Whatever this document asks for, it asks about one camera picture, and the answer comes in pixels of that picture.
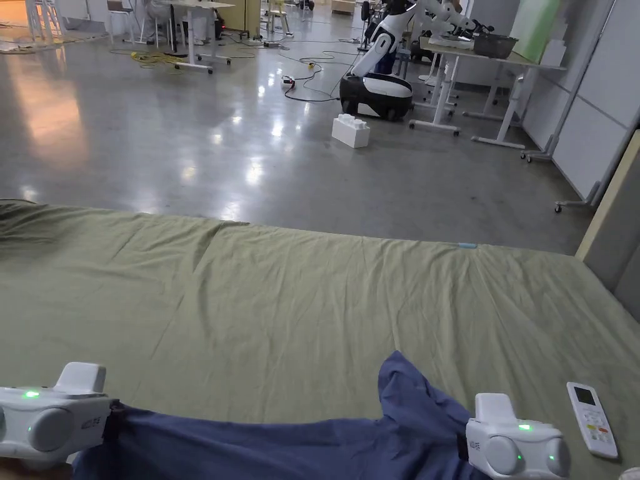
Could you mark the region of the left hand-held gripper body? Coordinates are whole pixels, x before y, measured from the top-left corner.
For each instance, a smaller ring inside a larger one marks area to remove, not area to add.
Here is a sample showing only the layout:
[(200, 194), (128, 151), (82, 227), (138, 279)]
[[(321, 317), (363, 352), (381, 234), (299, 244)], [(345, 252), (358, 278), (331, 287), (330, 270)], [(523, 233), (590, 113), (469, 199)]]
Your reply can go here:
[(1, 388), (1, 457), (47, 469), (103, 443), (114, 400), (106, 368), (70, 362), (54, 386)]

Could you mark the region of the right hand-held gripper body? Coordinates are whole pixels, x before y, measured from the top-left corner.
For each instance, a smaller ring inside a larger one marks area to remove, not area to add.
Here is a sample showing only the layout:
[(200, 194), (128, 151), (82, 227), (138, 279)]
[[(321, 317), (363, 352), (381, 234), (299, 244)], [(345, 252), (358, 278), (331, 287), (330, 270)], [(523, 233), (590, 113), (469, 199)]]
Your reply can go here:
[(518, 419), (504, 393), (479, 393), (459, 437), (459, 455), (490, 478), (568, 478), (571, 457), (551, 424)]

